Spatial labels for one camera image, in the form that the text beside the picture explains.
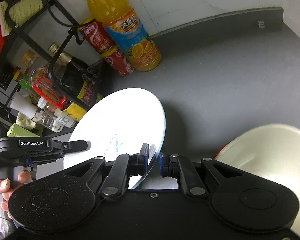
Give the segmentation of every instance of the white plate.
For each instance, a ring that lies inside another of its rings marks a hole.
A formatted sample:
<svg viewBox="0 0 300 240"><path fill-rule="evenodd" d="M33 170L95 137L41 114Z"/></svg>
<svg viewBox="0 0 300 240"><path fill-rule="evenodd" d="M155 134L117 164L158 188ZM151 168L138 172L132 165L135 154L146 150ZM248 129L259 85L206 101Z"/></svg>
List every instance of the white plate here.
<svg viewBox="0 0 300 240"><path fill-rule="evenodd" d="M254 128L231 141L216 160L291 189L300 204L300 130L285 124ZM300 208L291 229L300 235Z"/></svg>
<svg viewBox="0 0 300 240"><path fill-rule="evenodd" d="M143 143L149 144L152 165L165 130L164 110L154 94L140 88L114 92L93 106L74 129L69 141L85 140L91 146L87 151L65 155L63 169L96 156L114 161L121 154L139 153ZM129 188L136 188L143 178L131 177Z"/></svg>

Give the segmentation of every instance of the green box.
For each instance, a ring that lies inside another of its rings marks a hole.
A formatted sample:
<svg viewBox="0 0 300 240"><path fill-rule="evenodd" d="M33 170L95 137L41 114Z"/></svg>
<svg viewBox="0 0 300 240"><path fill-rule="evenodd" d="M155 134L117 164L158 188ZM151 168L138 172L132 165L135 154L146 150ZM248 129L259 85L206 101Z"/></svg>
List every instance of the green box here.
<svg viewBox="0 0 300 240"><path fill-rule="evenodd" d="M8 137L40 137L17 124L13 124L7 132Z"/></svg>

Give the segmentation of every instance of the condiment bottle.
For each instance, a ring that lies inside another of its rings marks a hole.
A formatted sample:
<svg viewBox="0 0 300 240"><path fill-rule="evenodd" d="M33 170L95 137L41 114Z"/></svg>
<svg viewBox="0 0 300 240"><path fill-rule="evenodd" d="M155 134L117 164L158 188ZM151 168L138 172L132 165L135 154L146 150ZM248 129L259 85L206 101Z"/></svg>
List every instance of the condiment bottle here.
<svg viewBox="0 0 300 240"><path fill-rule="evenodd" d="M45 88L44 93L40 91L40 89L42 89L43 86ZM32 85L32 88L39 95L45 98L49 103L51 103L56 108L61 109L69 117L72 117L76 121L80 121L87 111L84 110L82 107L78 106L76 103L72 102L72 100L66 100L65 96L59 94L57 91L52 91L51 87L53 87L51 81L45 77L36 79L35 83ZM81 93L77 96L77 98L86 104L90 104L92 99L92 90L90 90L88 86L84 87L84 89L82 89Z"/></svg>
<svg viewBox="0 0 300 240"><path fill-rule="evenodd" d="M31 101L35 104L38 103L38 100L40 99L40 96L32 89L31 87L31 81L30 78L23 74L20 69L15 71L15 74L13 76L13 80L17 81L20 86L28 92L29 96L31 97Z"/></svg>
<svg viewBox="0 0 300 240"><path fill-rule="evenodd" d="M48 77L49 64L45 59L39 57L33 51L28 50L21 61L29 67L28 76L32 83L34 83L36 78L42 76ZM67 67L60 61L57 61L53 73L66 90L71 91L75 95L78 95L82 90L84 80L78 78L78 71L73 66Z"/></svg>
<svg viewBox="0 0 300 240"><path fill-rule="evenodd" d="M49 47L49 52L51 52L53 55L57 53L59 49L59 45L55 42L52 43ZM95 81L93 80L93 75L89 73L89 65L82 61L81 59L72 56L71 54L67 53L66 51L61 52L59 58L59 62L66 65L69 68L75 68L81 72L82 79L85 80L88 83L91 83L91 85L95 84Z"/></svg>
<svg viewBox="0 0 300 240"><path fill-rule="evenodd" d="M43 109L47 114L49 114L54 120L63 124L65 127L71 128L75 124L75 120L67 116L60 109L56 108L50 104L44 97L41 97L38 102L38 107Z"/></svg>

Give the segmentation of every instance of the orange juice bottle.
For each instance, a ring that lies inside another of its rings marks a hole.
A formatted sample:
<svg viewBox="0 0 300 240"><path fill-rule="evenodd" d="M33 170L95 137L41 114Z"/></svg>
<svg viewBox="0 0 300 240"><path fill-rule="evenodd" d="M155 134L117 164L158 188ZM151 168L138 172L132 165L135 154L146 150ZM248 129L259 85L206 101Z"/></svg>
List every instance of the orange juice bottle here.
<svg viewBox="0 0 300 240"><path fill-rule="evenodd" d="M160 52L128 0L87 0L91 14L140 71L154 69Z"/></svg>

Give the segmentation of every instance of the white bowl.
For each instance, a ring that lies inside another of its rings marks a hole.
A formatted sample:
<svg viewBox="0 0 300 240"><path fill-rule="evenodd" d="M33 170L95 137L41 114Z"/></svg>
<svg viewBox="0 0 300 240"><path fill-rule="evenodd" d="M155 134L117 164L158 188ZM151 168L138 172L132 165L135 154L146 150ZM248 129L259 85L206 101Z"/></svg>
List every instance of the white bowl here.
<svg viewBox="0 0 300 240"><path fill-rule="evenodd" d="M270 124L240 135L215 157L216 160L291 189L300 203L300 130ZM291 227L300 236L300 208Z"/></svg>

